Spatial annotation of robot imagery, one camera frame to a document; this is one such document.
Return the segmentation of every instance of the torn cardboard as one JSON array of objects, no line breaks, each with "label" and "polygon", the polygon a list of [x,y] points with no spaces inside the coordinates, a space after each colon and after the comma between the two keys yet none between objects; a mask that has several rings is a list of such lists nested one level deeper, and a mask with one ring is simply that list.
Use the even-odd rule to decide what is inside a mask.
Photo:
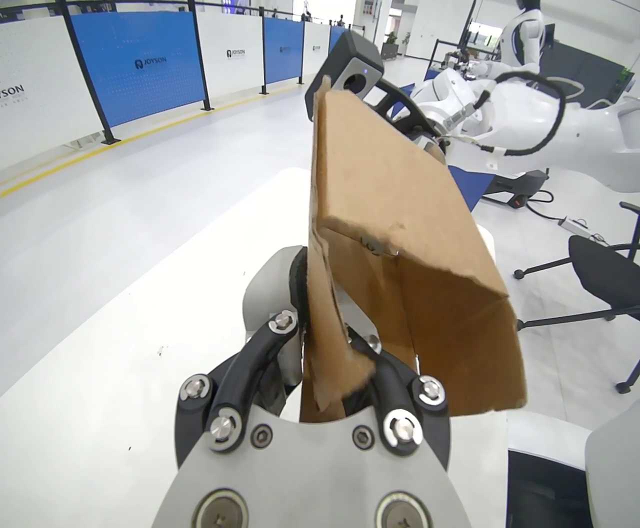
[{"label": "torn cardboard", "polygon": [[336,284],[385,350],[442,381],[452,415],[524,405],[516,318],[447,168],[327,82],[314,116],[301,420],[343,417],[374,369],[347,342]]}]

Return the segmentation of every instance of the power strip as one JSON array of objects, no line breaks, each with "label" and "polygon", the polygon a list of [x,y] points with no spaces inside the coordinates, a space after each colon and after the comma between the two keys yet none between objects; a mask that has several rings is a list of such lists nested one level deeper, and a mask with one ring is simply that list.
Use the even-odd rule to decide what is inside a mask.
[{"label": "power strip", "polygon": [[558,221],[558,225],[567,231],[570,231],[574,235],[579,235],[593,240],[594,233],[592,233],[581,221],[575,221],[568,216],[565,216],[562,220]]}]

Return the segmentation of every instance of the yellow floor line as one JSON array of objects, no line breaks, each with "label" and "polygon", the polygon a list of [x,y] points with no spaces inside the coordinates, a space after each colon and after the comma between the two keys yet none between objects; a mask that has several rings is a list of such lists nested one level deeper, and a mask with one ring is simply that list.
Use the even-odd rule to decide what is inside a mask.
[{"label": "yellow floor line", "polygon": [[[278,93],[289,92],[291,90],[295,90],[297,87],[298,87],[298,85],[291,86],[289,88],[283,88],[282,90],[277,90],[275,92],[271,92],[269,95],[276,95]],[[202,112],[202,113],[190,116],[190,117],[186,117],[186,118],[180,119],[179,121],[176,121],[174,123],[168,123],[168,124],[162,125],[162,126],[160,126],[158,128],[147,130],[146,132],[141,132],[140,134],[137,134],[135,136],[131,136],[130,138],[126,138],[124,140],[121,140],[118,143],[114,143],[113,145],[106,145],[105,147],[102,147],[102,148],[100,148],[98,150],[93,150],[91,152],[87,152],[86,154],[83,154],[82,156],[78,156],[77,158],[71,159],[71,160],[67,161],[66,163],[62,163],[61,165],[55,166],[55,167],[53,167],[53,168],[51,168],[49,170],[41,172],[40,174],[36,174],[35,176],[32,176],[31,178],[27,178],[26,180],[24,180],[24,181],[22,181],[20,183],[17,183],[13,187],[9,187],[9,188],[5,189],[4,191],[0,192],[0,198],[4,198],[4,197],[6,197],[6,196],[8,196],[8,195],[10,195],[10,194],[12,194],[12,193],[14,193],[16,191],[19,191],[20,189],[22,189],[22,188],[24,188],[24,187],[26,187],[28,185],[31,185],[32,183],[35,183],[37,181],[40,181],[40,180],[46,178],[47,176],[51,176],[52,174],[55,174],[56,172],[59,172],[62,169],[65,169],[67,167],[71,167],[72,165],[75,165],[76,163],[80,163],[81,161],[84,161],[85,159],[89,159],[90,157],[96,156],[97,154],[100,154],[100,153],[105,152],[107,150],[111,150],[112,148],[119,147],[120,145],[126,145],[127,143],[131,143],[132,141],[139,140],[140,138],[144,138],[146,136],[150,136],[151,134],[155,134],[156,132],[161,132],[161,131],[167,130],[167,129],[171,128],[171,127],[175,127],[176,125],[181,125],[181,124],[186,123],[188,121],[193,121],[194,119],[197,119],[199,117],[203,117],[205,115],[211,115],[212,113],[219,112],[220,110],[228,110],[230,108],[234,108],[236,106],[240,106],[241,104],[246,104],[246,103],[249,103],[249,102],[253,102],[253,101],[264,99],[264,97],[266,97],[266,96],[258,95],[256,97],[251,97],[250,99],[245,99],[245,100],[242,100],[242,101],[236,101],[236,102],[232,102],[230,104],[225,104],[225,105],[222,105],[222,106],[219,106],[219,107],[213,109],[210,112]]]},{"label": "yellow floor line", "polygon": [[53,159],[50,159],[50,160],[45,161],[45,162],[43,162],[43,163],[40,163],[40,164],[36,165],[35,167],[31,167],[31,168],[29,168],[29,169],[27,169],[27,170],[23,170],[22,172],[19,172],[19,173],[18,173],[18,174],[16,174],[15,176],[11,176],[10,178],[7,178],[6,180],[2,180],[2,181],[0,182],[0,187],[2,187],[3,185],[5,185],[5,184],[7,184],[7,183],[9,183],[9,182],[12,182],[12,181],[14,181],[14,180],[17,180],[18,178],[20,178],[20,177],[22,177],[22,176],[25,176],[25,174],[28,174],[29,172],[35,172],[35,171],[37,171],[38,169],[40,169],[40,168],[42,168],[42,167],[46,167],[47,165],[51,165],[51,164],[55,163],[56,161],[58,161],[59,159],[62,159],[62,158],[64,158],[64,157],[72,156],[72,155],[74,155],[76,152],[77,152],[77,151],[70,150],[69,152],[65,152],[64,154],[60,154],[59,156],[56,156],[56,157],[55,157],[55,158],[53,158]]}]

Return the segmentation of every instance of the black cable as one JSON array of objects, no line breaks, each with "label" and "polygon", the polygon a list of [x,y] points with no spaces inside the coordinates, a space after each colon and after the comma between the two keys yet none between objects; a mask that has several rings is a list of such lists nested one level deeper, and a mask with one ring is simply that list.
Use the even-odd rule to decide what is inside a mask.
[{"label": "black cable", "polygon": [[606,246],[610,246],[611,245],[604,239],[604,236],[602,236],[600,233],[594,233],[589,238],[590,239],[593,238],[596,242],[600,242],[600,243],[602,243],[602,244],[604,244]]},{"label": "black cable", "polygon": [[541,212],[536,211],[535,209],[533,209],[533,207],[531,207],[529,205],[529,202],[538,202],[540,204],[550,204],[551,202],[553,202],[556,199],[556,197],[554,196],[554,194],[551,191],[545,191],[544,189],[540,189],[538,191],[538,193],[546,193],[546,194],[548,194],[549,195],[549,199],[548,200],[540,200],[540,199],[530,198],[530,199],[528,199],[527,203],[525,204],[526,208],[528,210],[530,210],[533,214],[537,214],[538,216],[540,216],[542,218],[546,218],[547,220],[563,220],[563,218],[556,218],[555,216],[547,216],[546,214],[542,214]]},{"label": "black cable", "polygon": [[[543,86],[546,86],[547,88],[556,92],[558,94],[558,97],[560,98],[560,105],[558,107],[556,120],[553,126],[551,127],[551,130],[549,130],[549,133],[541,142],[539,142],[533,148],[523,148],[520,150],[509,148],[504,153],[505,156],[529,156],[545,148],[551,142],[551,140],[555,137],[556,133],[558,132],[558,129],[560,128],[560,124],[562,123],[562,120],[564,118],[564,111],[566,109],[566,95],[564,94],[564,92],[562,91],[562,88],[560,88],[558,84],[554,83],[553,81],[549,81],[548,79],[545,79],[544,77],[538,74],[534,74],[531,72],[508,72],[502,75],[498,75],[495,78],[495,84],[498,85],[500,83],[503,83],[504,81],[508,81],[509,79],[514,79],[514,78],[523,79],[524,81],[536,81],[539,84],[542,84]],[[474,104],[474,108],[478,110],[485,102],[489,100],[490,97],[491,97],[491,92],[489,92],[488,90],[483,91],[480,94],[480,97],[478,98],[476,103]],[[480,149],[484,150],[485,152],[495,151],[495,147],[490,147],[489,145],[478,145],[478,147],[480,147]]]}]

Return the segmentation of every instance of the joyson logo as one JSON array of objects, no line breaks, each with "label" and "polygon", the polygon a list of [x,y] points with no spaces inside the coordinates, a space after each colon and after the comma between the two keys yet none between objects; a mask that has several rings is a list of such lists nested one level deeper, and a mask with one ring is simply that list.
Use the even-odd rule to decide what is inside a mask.
[{"label": "joyson logo", "polygon": [[153,66],[156,64],[162,64],[166,62],[166,57],[154,57],[152,59],[136,59],[134,64],[136,65],[136,70],[142,70],[145,66]]},{"label": "joyson logo", "polygon": [[244,49],[228,49],[227,50],[227,58],[228,59],[243,59],[245,55]]},{"label": "joyson logo", "polygon": [[9,87],[0,86],[0,108],[25,100],[27,100],[26,92],[21,84]]}]

